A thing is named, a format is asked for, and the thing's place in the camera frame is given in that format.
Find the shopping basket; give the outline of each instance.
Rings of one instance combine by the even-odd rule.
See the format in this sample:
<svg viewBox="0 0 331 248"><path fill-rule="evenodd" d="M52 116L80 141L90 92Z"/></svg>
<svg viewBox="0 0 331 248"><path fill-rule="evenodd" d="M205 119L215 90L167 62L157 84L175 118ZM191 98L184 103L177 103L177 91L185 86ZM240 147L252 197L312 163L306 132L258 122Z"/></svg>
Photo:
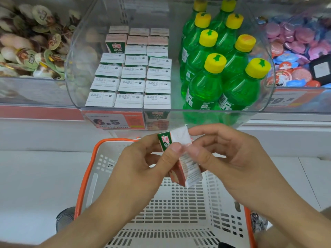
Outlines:
<svg viewBox="0 0 331 248"><path fill-rule="evenodd" d="M96 144L79 191L75 218L101 194L122 150L137 140L104 139ZM250 211L221 181L204 172L190 188L164 178L149 205L105 246L107 248L254 248Z"/></svg>

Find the green bottle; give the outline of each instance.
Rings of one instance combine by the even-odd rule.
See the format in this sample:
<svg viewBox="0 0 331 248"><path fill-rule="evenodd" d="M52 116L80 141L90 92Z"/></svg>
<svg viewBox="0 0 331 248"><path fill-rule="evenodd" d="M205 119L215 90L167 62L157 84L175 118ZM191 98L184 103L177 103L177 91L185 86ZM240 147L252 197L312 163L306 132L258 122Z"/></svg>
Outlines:
<svg viewBox="0 0 331 248"><path fill-rule="evenodd" d="M207 13L200 12L195 17L194 29L187 35L183 42L182 59L180 62L180 80L184 81L185 63L187 57L199 46L200 34L208 28L212 16Z"/></svg>
<svg viewBox="0 0 331 248"><path fill-rule="evenodd" d="M209 28L215 30L217 33L221 33L225 29L225 23L229 16L236 7L236 0L223 0L220 12L211 21Z"/></svg>
<svg viewBox="0 0 331 248"><path fill-rule="evenodd" d="M185 23L183 27L183 34L182 39L180 42L180 52L178 55L178 61L182 59L182 49L183 49L183 40L186 38L186 36L194 29L194 21L195 17L199 12L205 12L207 9L207 1L206 0L194 0L193 5L193 12L190 16L190 19Z"/></svg>
<svg viewBox="0 0 331 248"><path fill-rule="evenodd" d="M247 55L251 52L256 43L255 37L251 35L240 35L231 50L226 57L226 66L222 71L223 84L227 80L240 75L248 64Z"/></svg>
<svg viewBox="0 0 331 248"><path fill-rule="evenodd" d="M237 30L240 28L244 17L240 14L232 13L228 16L225 24L225 29L219 33L215 45L216 52L222 55L227 55L237 41Z"/></svg>
<svg viewBox="0 0 331 248"><path fill-rule="evenodd" d="M205 61L205 68L189 83L186 103L183 109L210 110L222 95L221 72L226 65L226 58L217 53L210 54Z"/></svg>
<svg viewBox="0 0 331 248"><path fill-rule="evenodd" d="M188 84L192 78L204 69L205 61L209 54L214 52L214 46L217 40L217 32L206 29L201 32L199 46L187 58L184 71L184 82L181 88L182 97L186 97Z"/></svg>
<svg viewBox="0 0 331 248"><path fill-rule="evenodd" d="M271 69L269 62L262 58L253 58L245 71L228 80L223 86L223 95L219 99L221 110L243 110L254 104L260 94L260 81Z"/></svg>

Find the bottle label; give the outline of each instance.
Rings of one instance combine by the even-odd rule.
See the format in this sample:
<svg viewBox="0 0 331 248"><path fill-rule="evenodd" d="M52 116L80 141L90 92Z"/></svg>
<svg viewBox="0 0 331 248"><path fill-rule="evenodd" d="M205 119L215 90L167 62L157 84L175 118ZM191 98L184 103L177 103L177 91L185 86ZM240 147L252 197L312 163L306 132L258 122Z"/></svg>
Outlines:
<svg viewBox="0 0 331 248"><path fill-rule="evenodd" d="M185 74L185 80L190 82L192 80L193 77L195 77L195 71L187 68L186 74Z"/></svg>
<svg viewBox="0 0 331 248"><path fill-rule="evenodd" d="M188 103L188 105L192 107L192 109L196 109L196 110L210 110L215 105L215 102L204 102L197 98L194 98L190 94L189 88L187 88L186 102Z"/></svg>
<svg viewBox="0 0 331 248"><path fill-rule="evenodd" d="M182 53L182 61L186 63L186 60L188 58L189 54L187 53L187 50L183 48L183 53Z"/></svg>
<svg viewBox="0 0 331 248"><path fill-rule="evenodd" d="M243 110L245 108L245 106L230 103L224 94L221 96L218 103L221 110Z"/></svg>

